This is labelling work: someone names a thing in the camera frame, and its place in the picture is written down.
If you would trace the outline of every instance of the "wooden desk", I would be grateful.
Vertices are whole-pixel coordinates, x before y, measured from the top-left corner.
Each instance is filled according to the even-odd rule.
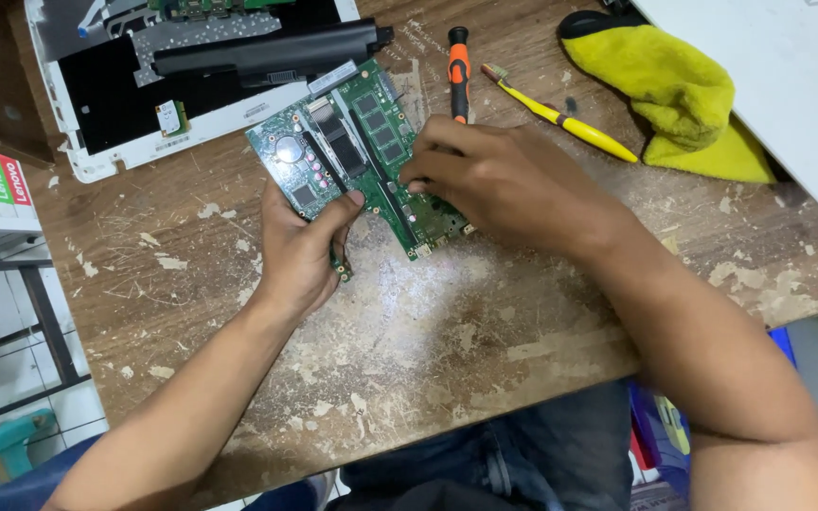
[[[396,28],[395,44],[379,55],[384,64],[412,73],[417,60],[426,112],[448,111],[446,32],[463,24],[474,64],[504,66],[521,90],[575,104],[579,118],[640,150],[646,135],[626,103],[577,71],[554,38],[564,16],[594,4],[367,0],[359,7]],[[768,325],[818,315],[818,206],[796,186],[623,164],[536,122],[479,75],[471,102],[479,123],[536,123],[676,246],[688,267]],[[267,173],[244,135],[233,133],[92,185],[74,181],[64,158],[54,174],[29,174],[107,417],[118,424],[259,282]],[[59,184],[50,186],[53,176]],[[195,505],[282,485],[638,367],[607,302],[562,259],[475,234],[410,263],[370,214],[356,222],[348,249],[355,279],[295,332]]]

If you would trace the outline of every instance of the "screwdriver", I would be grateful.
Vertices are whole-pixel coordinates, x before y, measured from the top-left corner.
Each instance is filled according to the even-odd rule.
[[[447,76],[450,79],[450,113],[453,119],[465,124],[469,120],[469,50],[466,40],[469,29],[455,26],[447,33],[450,40],[450,65]]]

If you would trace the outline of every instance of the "yellow cloth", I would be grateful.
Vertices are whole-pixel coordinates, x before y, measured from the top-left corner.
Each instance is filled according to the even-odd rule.
[[[762,146],[731,115],[731,77],[704,53],[648,25],[562,42],[577,65],[630,96],[633,110],[652,123],[656,134],[642,155],[646,165],[775,182]]]

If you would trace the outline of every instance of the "right hand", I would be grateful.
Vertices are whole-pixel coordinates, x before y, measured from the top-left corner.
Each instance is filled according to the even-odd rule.
[[[413,151],[400,172],[410,193],[439,196],[506,243],[588,264],[615,248],[621,236],[652,237],[533,126],[504,129],[433,115]]]

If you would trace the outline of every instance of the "memory chip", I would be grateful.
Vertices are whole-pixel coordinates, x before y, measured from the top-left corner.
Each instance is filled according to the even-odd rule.
[[[372,110],[377,108],[377,98],[373,95],[367,95],[356,101],[356,108],[359,114],[368,115]]]
[[[390,147],[387,147],[383,151],[383,159],[390,163],[398,157],[403,156],[403,147],[399,144],[393,144]]]
[[[390,127],[386,127],[381,131],[375,133],[374,135],[374,143],[377,144],[378,147],[384,147],[387,144],[390,144],[393,139],[396,138],[396,135],[393,134],[393,130]]]
[[[368,124],[368,131],[371,132],[387,124],[387,119],[383,117],[383,114],[380,111],[377,111],[369,115],[365,119],[365,123]]]
[[[317,200],[317,197],[314,196],[314,192],[311,191],[311,188],[308,187],[308,185],[302,186],[294,191],[293,197],[295,198],[295,202],[299,203],[301,207],[306,207],[310,203]]]

